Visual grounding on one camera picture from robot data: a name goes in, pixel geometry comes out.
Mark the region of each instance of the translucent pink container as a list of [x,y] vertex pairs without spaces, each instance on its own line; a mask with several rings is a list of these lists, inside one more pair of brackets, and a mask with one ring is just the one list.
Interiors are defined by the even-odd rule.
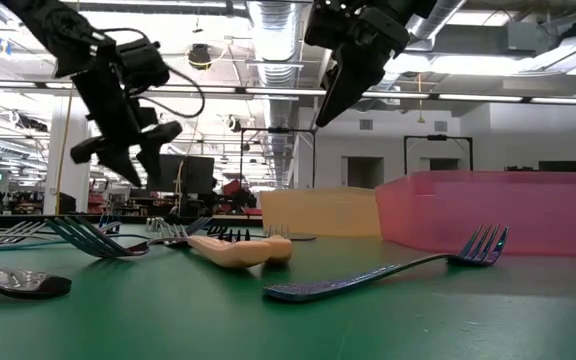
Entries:
[[503,224],[505,254],[576,256],[576,173],[422,172],[376,196],[386,241],[456,252],[480,224]]

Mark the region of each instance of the beige plastic handle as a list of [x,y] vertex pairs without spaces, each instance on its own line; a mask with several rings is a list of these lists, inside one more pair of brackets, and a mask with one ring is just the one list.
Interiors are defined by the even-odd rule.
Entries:
[[264,241],[230,243],[207,236],[190,236],[188,244],[215,264],[229,269],[245,269],[270,258],[271,245]]
[[269,263],[286,264],[292,257],[292,241],[284,238],[283,236],[275,235],[263,242],[270,244],[270,258]]

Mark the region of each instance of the computer monitor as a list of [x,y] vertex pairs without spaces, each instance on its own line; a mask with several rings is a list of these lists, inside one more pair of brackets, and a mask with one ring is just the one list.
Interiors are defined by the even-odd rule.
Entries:
[[576,161],[540,161],[539,171],[576,172]]
[[182,155],[161,155],[161,177],[155,181],[148,176],[146,189],[149,191],[175,192],[177,173],[182,160],[184,160],[180,178],[182,191],[187,194],[210,194],[212,192],[213,170],[215,159],[211,157],[198,157]]

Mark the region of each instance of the doorway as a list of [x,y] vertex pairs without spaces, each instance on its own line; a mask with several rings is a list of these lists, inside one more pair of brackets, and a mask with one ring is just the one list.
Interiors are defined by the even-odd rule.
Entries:
[[459,170],[459,159],[429,159],[430,171]]
[[342,158],[342,185],[362,189],[374,189],[384,183],[384,158]]

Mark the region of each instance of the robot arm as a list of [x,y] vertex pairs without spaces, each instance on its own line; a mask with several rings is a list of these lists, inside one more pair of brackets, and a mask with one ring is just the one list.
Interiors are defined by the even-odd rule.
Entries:
[[322,83],[326,97],[317,114],[324,127],[384,77],[386,62],[401,54],[416,14],[427,18],[436,0],[315,0],[305,41],[333,50],[337,65]]
[[[150,86],[164,85],[170,78],[157,50],[159,44],[151,43],[137,30],[95,29],[86,18],[58,0],[0,1],[57,58],[54,76],[70,76],[90,111],[88,120],[94,120],[101,131],[102,136],[71,149],[73,161],[88,162],[97,153],[101,165],[141,186],[128,152],[129,146],[140,145],[137,159],[150,176],[158,177],[161,146],[182,131],[178,122],[157,125],[155,110],[143,108],[138,102],[139,94]],[[106,35],[111,31],[134,31],[142,38],[117,45]],[[142,132],[149,125],[157,126]]]

